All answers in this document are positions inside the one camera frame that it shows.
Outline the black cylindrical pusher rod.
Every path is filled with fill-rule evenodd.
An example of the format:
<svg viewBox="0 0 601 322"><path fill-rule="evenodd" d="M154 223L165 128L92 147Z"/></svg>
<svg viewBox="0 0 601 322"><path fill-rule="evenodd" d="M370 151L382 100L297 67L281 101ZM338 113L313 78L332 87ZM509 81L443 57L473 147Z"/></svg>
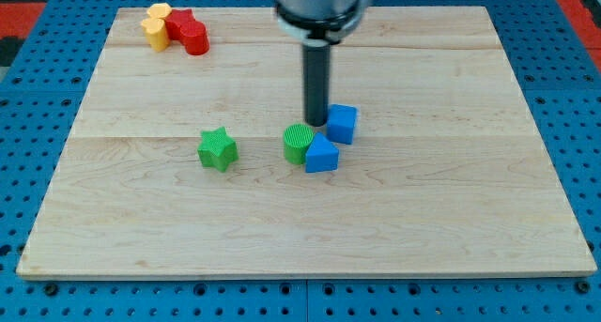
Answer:
<svg viewBox="0 0 601 322"><path fill-rule="evenodd" d="M302 46L303 116L313 127L327 122L330 94L331 46Z"/></svg>

